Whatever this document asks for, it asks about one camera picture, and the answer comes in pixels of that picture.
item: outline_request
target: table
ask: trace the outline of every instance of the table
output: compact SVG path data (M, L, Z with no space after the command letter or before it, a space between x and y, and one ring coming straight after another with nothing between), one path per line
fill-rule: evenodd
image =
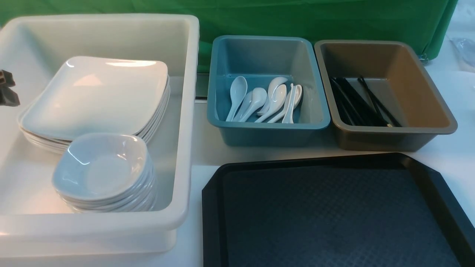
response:
M475 32L466 33L475 39ZM446 38L439 57L426 66L445 101L456 117L455 134L438 136L411 157L441 172L472 223L475 224L475 73L461 72L460 63ZM30 257L0 259L0 266L35 267L200 267L202 260L201 189L216 169L230 162L264 161L308 157L362 154L336 147L326 131L312 148L232 148L227 147L219 130L206 119L206 101L195 102L193 128L193 167L190 211L178 228L177 244L166 253Z

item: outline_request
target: cutlery bin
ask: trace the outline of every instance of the cutlery bin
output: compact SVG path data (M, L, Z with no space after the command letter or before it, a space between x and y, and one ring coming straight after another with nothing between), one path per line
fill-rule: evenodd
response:
M226 122L231 109L229 89L237 76L247 80L247 91L266 91L270 81L283 76L300 84L302 99L294 110L294 124ZM220 129L230 146L305 146L330 123L322 80L310 42L292 37L221 36L214 40L209 71L208 120Z
M315 44L338 145L346 150L416 151L438 134L452 134L457 122L414 51L390 41L324 40ZM369 89L402 127L345 124L330 84L331 77L346 78L364 100Z

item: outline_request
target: white bowl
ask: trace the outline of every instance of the white bowl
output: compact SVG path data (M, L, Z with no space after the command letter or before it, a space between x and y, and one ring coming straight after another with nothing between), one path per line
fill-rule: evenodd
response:
M97 200L97 201L82 201L72 199L66 196L59 194L59 196L63 199L66 204L70 207L75 207L77 209L84 209L84 210L113 210L122 205L125 205L135 199L138 195L146 194L147 186L150 184L151 178L153 177L153 163L149 160L144 167L144 171L141 177L137 180L137 182L126 190L124 193L119 194L115 197L104 199L104 200Z
M152 202L155 200L155 196L157 195L156 187L157 179L154 171L153 176L150 176L150 180L144 186L144 191L133 195L132 199L129 199L125 204L119 203L118 201L98 209L83 209L73 205L70 205L70 207L75 213L148 211L152 208Z
M113 198L133 187L149 155L130 135L91 133L76 138L53 173L58 194L82 201Z

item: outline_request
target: white plastic bin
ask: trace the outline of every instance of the white plastic bin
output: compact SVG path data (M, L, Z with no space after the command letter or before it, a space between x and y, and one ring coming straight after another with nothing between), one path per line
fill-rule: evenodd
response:
M23 17L0 32L0 69L14 75L21 106L0 107L0 257L166 251L190 197L191 132L198 60L196 17L164 14ZM159 211L72 214L55 194L59 155L29 144L16 117L67 59L160 60L171 98L149 143Z

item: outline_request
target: black object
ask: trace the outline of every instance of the black object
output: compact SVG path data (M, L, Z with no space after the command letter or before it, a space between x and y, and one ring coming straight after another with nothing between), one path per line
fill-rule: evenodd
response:
M0 70L0 85L14 87L15 81L13 81L13 75L6 70Z
M338 90L337 86L332 86L332 91L333 91L333 95L335 96L335 98L340 97L339 90ZM349 112L343 106L343 102L339 99L338 101L335 101L335 103L336 103L336 106L338 108L340 118L342 119L342 121L344 123L348 124L348 125L353 125L353 123L350 120L350 116L348 115Z
M204 267L473 267L475 229L400 154L227 164L202 191Z
M13 75L5 70L0 70L0 106L18 106L20 105L20 99L18 94L15 93L10 87L15 86L13 81Z
M379 112L379 109L378 107L380 107L384 113L386 113L386 115L388 116L388 118L391 120L391 122L394 124L394 126L396 127L401 127L401 124L396 120L396 118L391 114L391 112L389 112L389 110L383 105L383 103L381 103L381 101L374 95L374 93L370 90L370 88L368 87L368 85L366 84L366 82L364 81L364 78L363 76L360 76L358 78L358 81L361 83L361 85L363 85L363 88L364 90L366 91L366 93L368 93L368 95L370 96L370 99L371 101L373 102L373 105L374 105L374 109L377 110L377 112L379 114L381 114Z
M342 118L342 120L346 124L362 124L363 123L363 118L360 116L360 114L356 111L354 106L351 104L351 102L345 97L342 89L338 84L336 84L335 81L330 80L332 86L332 91L333 94L335 95L335 98L338 99L337 106L342 110L342 115L345 117L346 120L348 121L345 122L345 120Z
M335 78L336 85L338 85L343 93L354 103L356 107L354 112L361 113L367 120L363 124L354 124L362 126L387 126L388 123L382 116L379 116L370 105L361 97L358 92L351 86L351 84L345 78Z

